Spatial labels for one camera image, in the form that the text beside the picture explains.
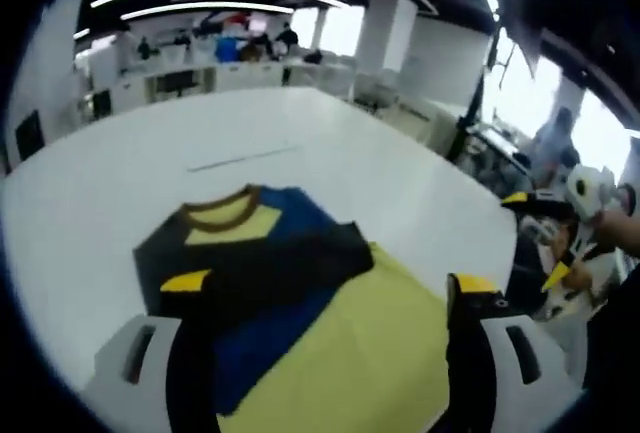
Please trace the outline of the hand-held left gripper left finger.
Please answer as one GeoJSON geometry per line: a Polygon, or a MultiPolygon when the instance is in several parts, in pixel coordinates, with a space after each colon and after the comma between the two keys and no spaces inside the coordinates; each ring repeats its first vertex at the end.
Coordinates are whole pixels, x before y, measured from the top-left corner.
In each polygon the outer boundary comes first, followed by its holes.
{"type": "Polygon", "coordinates": [[[95,356],[83,399],[112,432],[218,432],[216,355],[203,315],[207,270],[167,280],[165,306],[176,317],[138,315],[95,356]]]}

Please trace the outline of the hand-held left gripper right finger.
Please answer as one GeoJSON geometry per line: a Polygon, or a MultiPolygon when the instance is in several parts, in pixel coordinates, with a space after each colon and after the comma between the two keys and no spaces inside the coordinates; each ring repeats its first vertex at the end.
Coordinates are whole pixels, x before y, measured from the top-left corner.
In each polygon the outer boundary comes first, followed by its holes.
{"type": "Polygon", "coordinates": [[[447,277],[448,432],[547,432],[581,396],[560,346],[489,280],[447,277]]]}

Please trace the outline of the person's right hand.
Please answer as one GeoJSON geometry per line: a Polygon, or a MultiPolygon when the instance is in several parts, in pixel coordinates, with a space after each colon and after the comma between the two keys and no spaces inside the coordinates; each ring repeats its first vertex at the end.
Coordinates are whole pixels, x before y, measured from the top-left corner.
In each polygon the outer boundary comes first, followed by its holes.
{"type": "Polygon", "coordinates": [[[631,220],[621,210],[601,210],[593,219],[594,234],[601,243],[621,244],[631,220]]]}

